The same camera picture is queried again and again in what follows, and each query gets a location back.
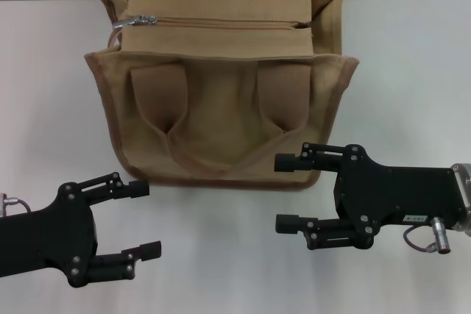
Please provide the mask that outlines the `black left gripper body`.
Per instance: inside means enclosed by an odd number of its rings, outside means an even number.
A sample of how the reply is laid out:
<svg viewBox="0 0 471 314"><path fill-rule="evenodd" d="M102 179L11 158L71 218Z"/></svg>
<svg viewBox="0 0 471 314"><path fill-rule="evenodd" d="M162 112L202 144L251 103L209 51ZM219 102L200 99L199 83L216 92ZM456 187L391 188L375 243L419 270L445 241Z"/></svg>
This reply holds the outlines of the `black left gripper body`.
<svg viewBox="0 0 471 314"><path fill-rule="evenodd" d="M80 288L96 248L93 213L77 183L61 185L42 210L1 219L2 277L54 268Z"/></svg>

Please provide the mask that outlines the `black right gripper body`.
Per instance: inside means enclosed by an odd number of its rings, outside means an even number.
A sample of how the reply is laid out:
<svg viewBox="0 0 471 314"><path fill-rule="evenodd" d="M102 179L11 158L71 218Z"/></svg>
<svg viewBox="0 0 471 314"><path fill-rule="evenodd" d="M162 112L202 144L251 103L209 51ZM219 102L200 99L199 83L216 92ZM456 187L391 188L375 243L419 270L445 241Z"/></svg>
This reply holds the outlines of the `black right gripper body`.
<svg viewBox="0 0 471 314"><path fill-rule="evenodd" d="M371 248L383 226L428 226L439 218L445 229L452 229L464 220L464 200L452 168L381 165L359 145L341 152L334 199L339 218L352 224L357 249Z"/></svg>

